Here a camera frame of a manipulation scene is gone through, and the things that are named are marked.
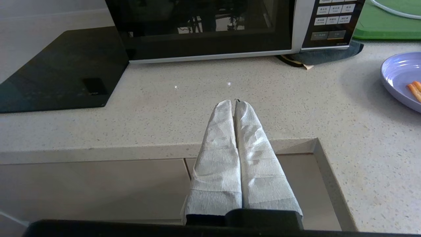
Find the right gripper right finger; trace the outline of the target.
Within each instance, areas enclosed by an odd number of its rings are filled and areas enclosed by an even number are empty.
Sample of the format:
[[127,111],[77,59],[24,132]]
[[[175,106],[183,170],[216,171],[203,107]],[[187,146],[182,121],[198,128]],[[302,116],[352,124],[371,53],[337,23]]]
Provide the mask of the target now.
[[243,208],[294,211],[302,216],[297,198],[254,108],[246,101],[236,101],[234,120]]

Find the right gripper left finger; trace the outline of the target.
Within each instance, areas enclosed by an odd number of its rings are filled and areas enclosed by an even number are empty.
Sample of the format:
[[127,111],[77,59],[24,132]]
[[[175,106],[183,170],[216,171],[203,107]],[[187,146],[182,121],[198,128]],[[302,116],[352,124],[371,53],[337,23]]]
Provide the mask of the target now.
[[232,103],[224,100],[215,106],[207,124],[182,214],[224,216],[240,208],[241,169]]

